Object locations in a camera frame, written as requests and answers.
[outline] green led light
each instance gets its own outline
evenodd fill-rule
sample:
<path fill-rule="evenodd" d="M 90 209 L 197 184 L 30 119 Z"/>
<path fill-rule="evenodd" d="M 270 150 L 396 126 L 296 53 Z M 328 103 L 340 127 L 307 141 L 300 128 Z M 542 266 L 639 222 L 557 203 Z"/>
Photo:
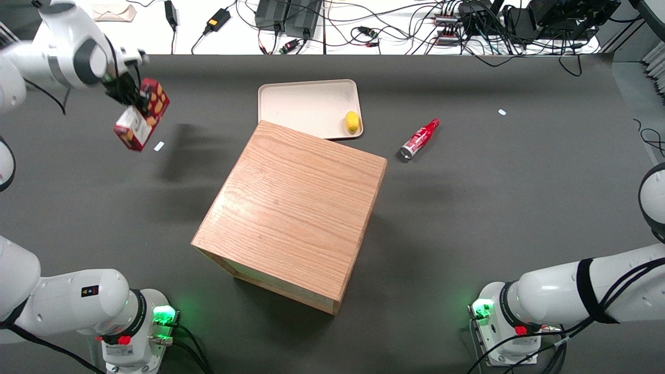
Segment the green led light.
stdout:
<path fill-rule="evenodd" d="M 171 323 L 176 319 L 176 310 L 170 305 L 157 306 L 152 310 L 152 321 L 156 323 Z"/>
<path fill-rule="evenodd" d="M 473 309 L 473 312 L 477 318 L 488 318 L 489 314 L 494 309 L 494 301 L 491 301 L 490 299 L 478 299 L 473 302 L 471 308 Z"/>

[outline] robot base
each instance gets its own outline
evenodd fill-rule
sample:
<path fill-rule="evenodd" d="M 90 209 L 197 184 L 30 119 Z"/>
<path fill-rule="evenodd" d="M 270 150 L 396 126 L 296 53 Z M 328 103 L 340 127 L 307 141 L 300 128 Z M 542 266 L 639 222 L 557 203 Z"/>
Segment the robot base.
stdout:
<path fill-rule="evenodd" d="M 503 340 L 515 336 L 515 328 L 508 324 L 508 321 L 503 316 L 499 306 L 499 295 L 505 283 L 493 282 L 486 285 L 478 300 L 473 303 L 471 308 L 471 316 L 475 317 L 474 309 L 478 305 L 488 305 L 486 308 L 487 317 L 475 321 L 479 332 L 480 346 L 483 353 L 492 349 Z M 541 337 L 524 337 L 521 339 L 514 339 L 504 343 L 497 349 L 490 352 L 487 356 L 489 358 L 490 366 L 510 366 L 516 364 L 526 356 L 536 352 L 540 349 Z M 533 356 L 530 360 L 522 363 L 522 365 L 532 365 L 537 363 L 538 355 Z"/>
<path fill-rule="evenodd" d="M 149 343 L 150 337 L 158 335 L 171 336 L 172 328 L 161 325 L 153 324 L 152 311 L 156 306 L 169 305 L 166 296 L 156 289 L 142 289 L 141 293 L 146 298 L 146 318 L 138 333 L 132 338 L 132 343 L 136 341 L 145 341 L 149 345 L 150 352 L 146 352 L 145 358 L 142 360 L 141 365 L 123 365 L 124 362 L 134 361 L 132 355 L 137 355 L 137 351 L 129 351 L 128 356 L 123 357 L 108 357 L 104 356 L 106 360 L 107 373 L 117 374 L 156 374 L 162 365 L 164 352 L 166 346 L 157 343 Z"/>

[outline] white tray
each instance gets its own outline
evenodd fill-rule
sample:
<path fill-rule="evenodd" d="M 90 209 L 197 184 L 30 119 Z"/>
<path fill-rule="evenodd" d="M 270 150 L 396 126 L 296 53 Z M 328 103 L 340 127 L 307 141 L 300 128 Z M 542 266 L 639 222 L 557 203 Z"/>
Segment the white tray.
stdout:
<path fill-rule="evenodd" d="M 346 114 L 358 113 L 360 126 L 346 130 Z M 350 139 L 362 134 L 358 87 L 350 79 L 293 82 L 259 88 L 259 121 L 266 120 L 323 139 Z"/>

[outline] power adapter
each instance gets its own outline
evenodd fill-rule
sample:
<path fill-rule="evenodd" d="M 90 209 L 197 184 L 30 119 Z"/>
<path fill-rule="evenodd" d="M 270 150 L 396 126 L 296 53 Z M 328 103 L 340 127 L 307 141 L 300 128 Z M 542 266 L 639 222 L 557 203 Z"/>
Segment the power adapter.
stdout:
<path fill-rule="evenodd" d="M 178 13 L 176 12 L 176 7 L 173 6 L 173 1 L 166 0 L 164 2 L 164 11 L 166 12 L 166 20 L 175 33 L 176 27 L 178 27 Z"/>
<path fill-rule="evenodd" d="M 208 35 L 213 31 L 219 31 L 219 29 L 221 29 L 221 27 L 224 26 L 224 24 L 227 23 L 229 19 L 231 19 L 231 13 L 229 13 L 229 11 L 226 9 L 220 8 L 219 11 L 217 11 L 217 13 L 215 13 L 215 15 L 212 16 L 205 24 L 203 34 Z"/>

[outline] warning sticker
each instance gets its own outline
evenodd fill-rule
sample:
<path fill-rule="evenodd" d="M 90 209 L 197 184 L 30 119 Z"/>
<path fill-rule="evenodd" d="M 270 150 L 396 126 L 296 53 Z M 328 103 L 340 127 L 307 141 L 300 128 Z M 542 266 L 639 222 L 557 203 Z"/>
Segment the warning sticker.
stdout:
<path fill-rule="evenodd" d="M 113 357 L 131 356 L 134 354 L 134 347 L 130 345 L 106 345 L 106 355 Z"/>

